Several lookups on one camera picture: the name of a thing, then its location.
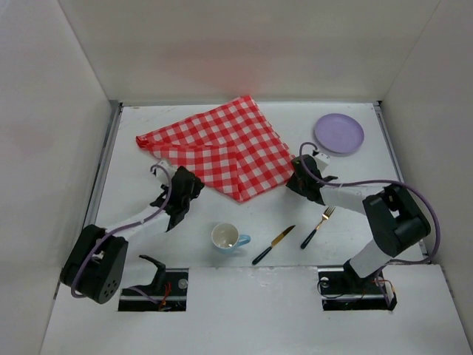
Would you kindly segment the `red white checkered cloth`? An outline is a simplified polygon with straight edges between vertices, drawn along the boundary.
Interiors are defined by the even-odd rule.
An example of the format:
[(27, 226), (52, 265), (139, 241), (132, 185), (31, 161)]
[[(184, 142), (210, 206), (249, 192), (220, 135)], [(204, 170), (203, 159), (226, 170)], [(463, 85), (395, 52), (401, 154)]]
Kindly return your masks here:
[(249, 95), (135, 140), (143, 151), (184, 166), (238, 203), (285, 184), (293, 174), (288, 145)]

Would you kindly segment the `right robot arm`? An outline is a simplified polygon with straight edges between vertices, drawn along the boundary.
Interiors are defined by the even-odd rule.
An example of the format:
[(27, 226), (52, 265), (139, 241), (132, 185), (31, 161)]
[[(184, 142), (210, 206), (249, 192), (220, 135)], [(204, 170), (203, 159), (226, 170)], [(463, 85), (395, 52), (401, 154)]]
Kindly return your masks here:
[(337, 183), (322, 177), (316, 159), (302, 155), (291, 161), (293, 175), (286, 187), (321, 206), (340, 207), (367, 218), (372, 239), (343, 265), (342, 279), (349, 287), (373, 280), (377, 271), (431, 233), (429, 221), (412, 187), (394, 180)]

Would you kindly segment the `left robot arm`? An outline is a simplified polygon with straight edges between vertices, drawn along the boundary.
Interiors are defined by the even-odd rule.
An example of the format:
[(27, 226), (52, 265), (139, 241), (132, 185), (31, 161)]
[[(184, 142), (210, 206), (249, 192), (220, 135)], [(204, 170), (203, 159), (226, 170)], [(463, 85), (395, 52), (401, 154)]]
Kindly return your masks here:
[(109, 227), (83, 227), (60, 273), (62, 284), (75, 299), (108, 302), (119, 289), (130, 241), (138, 236), (157, 236), (175, 228), (190, 210), (205, 184), (180, 166), (167, 169), (155, 163), (149, 171), (164, 176), (162, 192), (138, 214)]

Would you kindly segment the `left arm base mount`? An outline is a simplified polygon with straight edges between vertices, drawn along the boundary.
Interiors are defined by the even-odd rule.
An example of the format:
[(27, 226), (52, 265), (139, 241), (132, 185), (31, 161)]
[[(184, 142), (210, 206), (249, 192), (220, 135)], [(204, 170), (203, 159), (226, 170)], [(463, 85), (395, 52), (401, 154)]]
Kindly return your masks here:
[(119, 312), (184, 312), (189, 270), (168, 268), (148, 255), (125, 268), (118, 298)]

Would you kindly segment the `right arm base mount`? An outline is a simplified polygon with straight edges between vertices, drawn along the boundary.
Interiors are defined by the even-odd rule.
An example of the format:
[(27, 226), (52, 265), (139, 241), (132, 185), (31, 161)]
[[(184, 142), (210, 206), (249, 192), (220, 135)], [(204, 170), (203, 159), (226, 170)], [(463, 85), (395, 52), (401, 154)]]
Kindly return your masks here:
[(349, 279), (342, 267), (318, 269), (317, 291), (324, 311), (393, 311), (395, 288), (382, 272), (367, 279)]

